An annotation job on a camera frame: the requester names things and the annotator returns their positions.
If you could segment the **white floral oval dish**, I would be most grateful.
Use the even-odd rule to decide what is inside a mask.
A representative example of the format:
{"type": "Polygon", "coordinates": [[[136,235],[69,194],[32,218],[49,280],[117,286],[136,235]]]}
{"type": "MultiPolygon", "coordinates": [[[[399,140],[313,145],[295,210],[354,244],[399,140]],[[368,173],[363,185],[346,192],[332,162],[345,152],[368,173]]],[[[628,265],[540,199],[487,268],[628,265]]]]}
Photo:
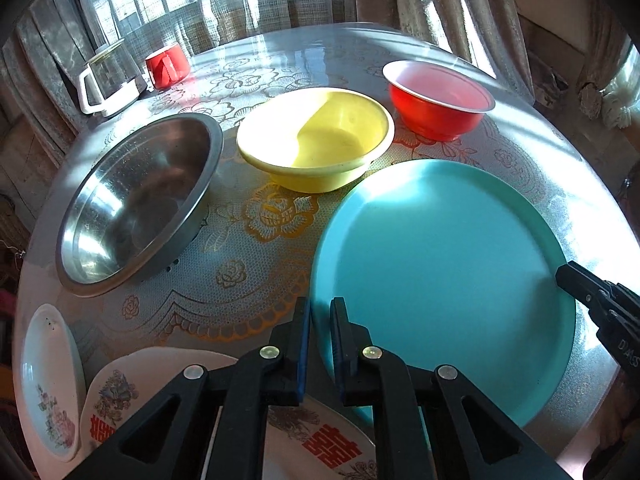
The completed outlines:
{"type": "Polygon", "coordinates": [[[26,411],[40,443],[68,462],[79,448],[86,383],[73,334],[52,304],[42,304],[29,321],[20,371],[26,411]]]}

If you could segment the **white plate red characters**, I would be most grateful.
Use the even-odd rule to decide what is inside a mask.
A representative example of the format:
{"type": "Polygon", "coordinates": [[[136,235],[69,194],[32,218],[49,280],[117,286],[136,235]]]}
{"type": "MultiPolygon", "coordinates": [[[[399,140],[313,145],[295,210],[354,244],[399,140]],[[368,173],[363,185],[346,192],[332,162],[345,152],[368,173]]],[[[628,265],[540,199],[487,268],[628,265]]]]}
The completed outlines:
{"type": "MultiPolygon", "coordinates": [[[[213,351],[152,347],[122,356],[93,378],[82,409],[78,455],[86,458],[184,368],[226,367],[213,351]]],[[[372,441],[342,415],[306,396],[294,408],[268,411],[265,479],[375,479],[372,441]]]]}

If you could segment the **large teal plate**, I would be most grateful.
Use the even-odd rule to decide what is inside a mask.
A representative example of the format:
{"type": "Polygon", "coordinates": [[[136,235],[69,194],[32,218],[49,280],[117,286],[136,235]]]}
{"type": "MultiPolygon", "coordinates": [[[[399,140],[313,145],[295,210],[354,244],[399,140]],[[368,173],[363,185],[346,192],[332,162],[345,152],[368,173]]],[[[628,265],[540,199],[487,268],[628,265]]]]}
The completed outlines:
{"type": "Polygon", "coordinates": [[[488,172],[446,160],[401,162],[359,182],[318,245],[310,285],[323,362],[329,306],[406,363],[450,364],[526,425],[559,387],[574,341],[565,258],[536,208],[488,172]]]}

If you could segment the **stainless steel bowl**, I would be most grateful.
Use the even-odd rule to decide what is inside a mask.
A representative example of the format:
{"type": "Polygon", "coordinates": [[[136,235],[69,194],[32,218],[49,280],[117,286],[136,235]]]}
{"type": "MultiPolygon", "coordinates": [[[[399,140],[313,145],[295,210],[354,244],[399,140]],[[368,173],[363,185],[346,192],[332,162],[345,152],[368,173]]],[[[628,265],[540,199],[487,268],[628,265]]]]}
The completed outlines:
{"type": "Polygon", "coordinates": [[[63,287],[91,298],[157,274],[178,258],[207,214],[224,132],[201,113],[137,129],[89,171],[56,241],[63,287]]]}

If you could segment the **red plastic bowl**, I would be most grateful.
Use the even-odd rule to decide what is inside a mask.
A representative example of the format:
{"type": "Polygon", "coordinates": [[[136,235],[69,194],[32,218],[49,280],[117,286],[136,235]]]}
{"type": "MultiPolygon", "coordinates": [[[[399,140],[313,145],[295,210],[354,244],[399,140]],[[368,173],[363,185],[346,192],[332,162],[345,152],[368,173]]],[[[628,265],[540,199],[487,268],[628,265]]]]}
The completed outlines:
{"type": "Polygon", "coordinates": [[[496,105],[484,86],[450,67],[393,61],[382,74],[402,122],[428,140],[456,140],[475,129],[496,105]]]}

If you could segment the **yellow plastic bowl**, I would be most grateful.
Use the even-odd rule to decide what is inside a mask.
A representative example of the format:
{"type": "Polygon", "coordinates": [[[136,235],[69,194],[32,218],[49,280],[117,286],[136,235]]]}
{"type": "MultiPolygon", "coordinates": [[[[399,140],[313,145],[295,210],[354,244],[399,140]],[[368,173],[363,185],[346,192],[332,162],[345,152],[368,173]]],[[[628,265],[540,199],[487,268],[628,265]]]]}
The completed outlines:
{"type": "Polygon", "coordinates": [[[363,176],[394,134],[392,116],[370,96],[305,88],[259,104],[240,123],[236,145],[282,188],[320,194],[363,176]]]}

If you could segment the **lace patterned table cover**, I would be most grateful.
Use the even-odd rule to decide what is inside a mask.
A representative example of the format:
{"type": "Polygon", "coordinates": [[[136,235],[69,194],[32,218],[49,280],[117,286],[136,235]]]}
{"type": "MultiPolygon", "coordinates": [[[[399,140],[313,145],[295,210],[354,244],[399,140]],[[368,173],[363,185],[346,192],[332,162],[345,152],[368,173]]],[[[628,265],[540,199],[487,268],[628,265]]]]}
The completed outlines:
{"type": "Polygon", "coordinates": [[[418,158],[460,162],[494,174],[541,213],[564,255],[606,278],[628,280],[634,234],[612,194],[573,144],[538,110],[451,54],[372,24],[309,26],[268,32],[194,58],[192,74],[158,96],[83,133],[56,176],[29,243],[17,300],[14,352],[24,352],[32,315],[53,304],[72,332],[85,378],[140,353],[150,364],[215,351],[234,356],[264,342],[288,320],[309,286],[321,232],[342,191],[281,188],[240,156],[235,131],[266,99],[330,86],[388,102],[383,66],[416,58],[454,66],[484,84],[496,108],[472,132],[431,141],[398,126],[379,167],[418,158]],[[171,114],[201,113],[224,130],[224,150],[200,228],[184,251],[150,278],[82,299],[66,292],[55,244],[76,186],[110,148],[171,114]]]}

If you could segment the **beige curtain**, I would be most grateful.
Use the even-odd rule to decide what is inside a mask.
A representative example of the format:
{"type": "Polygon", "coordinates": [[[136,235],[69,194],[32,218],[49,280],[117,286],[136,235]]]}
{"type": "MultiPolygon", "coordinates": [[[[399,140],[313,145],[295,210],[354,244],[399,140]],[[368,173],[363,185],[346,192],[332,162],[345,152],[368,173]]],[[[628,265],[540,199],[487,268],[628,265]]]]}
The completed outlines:
{"type": "Polygon", "coordinates": [[[535,101],[514,0],[355,0],[360,21],[383,24],[462,58],[535,101]]]}

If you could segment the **white glass kettle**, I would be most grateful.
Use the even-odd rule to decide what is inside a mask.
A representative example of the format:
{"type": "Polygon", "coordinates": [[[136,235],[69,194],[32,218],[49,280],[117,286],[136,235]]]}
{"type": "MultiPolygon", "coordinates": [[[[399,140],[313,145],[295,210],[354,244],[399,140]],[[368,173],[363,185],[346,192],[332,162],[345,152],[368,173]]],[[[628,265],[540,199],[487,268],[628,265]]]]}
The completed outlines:
{"type": "Polygon", "coordinates": [[[148,88],[125,39],[103,46],[77,77],[80,110],[86,115],[112,117],[148,88]]]}

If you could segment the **red mug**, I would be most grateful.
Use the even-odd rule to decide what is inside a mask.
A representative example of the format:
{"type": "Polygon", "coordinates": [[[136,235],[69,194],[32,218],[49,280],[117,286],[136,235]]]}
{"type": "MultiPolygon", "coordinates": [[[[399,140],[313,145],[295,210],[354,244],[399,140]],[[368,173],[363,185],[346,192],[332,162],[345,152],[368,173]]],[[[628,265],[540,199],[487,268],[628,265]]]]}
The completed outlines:
{"type": "Polygon", "coordinates": [[[190,61],[180,44],[171,44],[149,54],[145,66],[156,90],[166,90],[191,73],[190,61]]]}

